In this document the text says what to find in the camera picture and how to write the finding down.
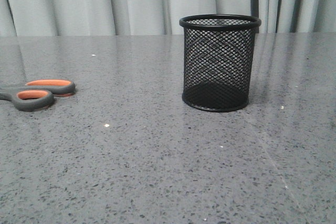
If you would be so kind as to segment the pale grey curtain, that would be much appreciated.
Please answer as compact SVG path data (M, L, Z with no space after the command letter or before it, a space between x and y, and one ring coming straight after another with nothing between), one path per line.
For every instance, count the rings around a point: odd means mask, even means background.
M177 35L198 14L256 16L261 33L335 31L335 0L1 0L1 35Z

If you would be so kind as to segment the black mesh pen cup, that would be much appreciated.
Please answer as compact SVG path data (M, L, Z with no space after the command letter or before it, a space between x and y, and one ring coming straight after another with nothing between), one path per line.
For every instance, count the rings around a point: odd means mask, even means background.
M183 101L210 112L240 110L249 102L254 16L207 14L183 17Z

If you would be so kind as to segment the grey orange handled scissors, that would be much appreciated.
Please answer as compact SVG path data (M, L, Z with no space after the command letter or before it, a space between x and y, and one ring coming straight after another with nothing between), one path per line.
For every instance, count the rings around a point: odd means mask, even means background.
M39 79L1 87L1 99L10 101L20 111L34 111L52 105L55 95L73 94L75 88L70 80Z

